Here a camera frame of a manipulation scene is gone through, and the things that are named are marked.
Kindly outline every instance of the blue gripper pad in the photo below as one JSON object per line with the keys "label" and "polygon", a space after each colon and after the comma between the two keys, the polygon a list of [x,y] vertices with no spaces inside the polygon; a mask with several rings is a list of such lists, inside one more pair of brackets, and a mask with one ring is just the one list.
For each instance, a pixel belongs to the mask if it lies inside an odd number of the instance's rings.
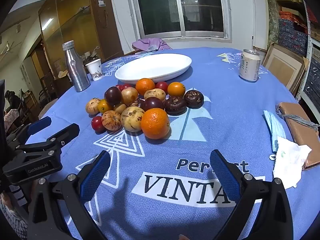
{"label": "blue gripper pad", "polygon": [[228,198],[237,204],[241,198],[241,171],[227,162],[218,150],[211,152],[210,164]]}
{"label": "blue gripper pad", "polygon": [[78,173],[80,177],[79,198],[82,204],[92,200],[94,193],[97,191],[103,177],[110,167],[110,154],[102,151],[95,161],[85,165]]}
{"label": "blue gripper pad", "polygon": [[28,127],[28,135],[34,135],[37,132],[43,130],[44,128],[48,127],[51,125],[51,118],[46,116],[42,119],[40,119],[37,122],[34,122],[33,124],[29,125]]}

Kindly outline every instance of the wooden door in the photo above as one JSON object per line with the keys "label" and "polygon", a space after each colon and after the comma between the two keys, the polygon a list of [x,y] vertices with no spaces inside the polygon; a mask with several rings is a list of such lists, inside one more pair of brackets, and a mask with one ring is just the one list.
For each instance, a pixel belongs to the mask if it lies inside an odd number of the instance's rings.
{"label": "wooden door", "polygon": [[111,0],[103,0],[105,6],[99,7],[98,0],[90,0],[91,14],[96,25],[97,36],[104,59],[107,61],[123,56],[116,20]]}

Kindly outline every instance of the ceiling light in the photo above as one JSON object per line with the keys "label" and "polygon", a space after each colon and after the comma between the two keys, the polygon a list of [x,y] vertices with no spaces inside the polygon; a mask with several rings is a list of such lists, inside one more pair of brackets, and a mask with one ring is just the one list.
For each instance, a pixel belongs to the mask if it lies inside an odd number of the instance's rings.
{"label": "ceiling light", "polygon": [[48,27],[48,25],[50,24],[50,22],[53,20],[53,18],[50,18],[43,26],[42,26],[42,30],[44,30],[46,27]]}

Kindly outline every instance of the window frame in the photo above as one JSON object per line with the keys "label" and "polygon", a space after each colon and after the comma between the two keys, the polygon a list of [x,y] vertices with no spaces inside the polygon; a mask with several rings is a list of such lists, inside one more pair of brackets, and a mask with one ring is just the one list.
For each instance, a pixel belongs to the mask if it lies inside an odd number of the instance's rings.
{"label": "window frame", "polygon": [[164,32],[164,33],[153,33],[145,35],[143,22],[140,12],[140,6],[138,0],[132,0],[133,7],[136,14],[137,25],[140,33],[141,39],[143,38],[181,38],[181,37],[207,37],[207,38],[217,38],[222,40],[231,41],[231,8],[229,0],[221,0],[222,6],[222,19],[223,19],[223,32],[210,32],[210,31],[186,31],[184,20],[183,20],[183,9],[181,0],[177,1],[179,22],[181,31],[175,32]]}

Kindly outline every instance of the white oval plate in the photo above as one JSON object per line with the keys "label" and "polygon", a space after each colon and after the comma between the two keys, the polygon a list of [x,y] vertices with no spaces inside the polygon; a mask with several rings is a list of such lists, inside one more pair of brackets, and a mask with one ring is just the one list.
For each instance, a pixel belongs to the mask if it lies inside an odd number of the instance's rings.
{"label": "white oval plate", "polygon": [[141,78],[158,83],[185,73],[191,62],[191,58],[181,54],[155,54],[128,62],[116,71],[115,77],[129,84],[136,84]]}

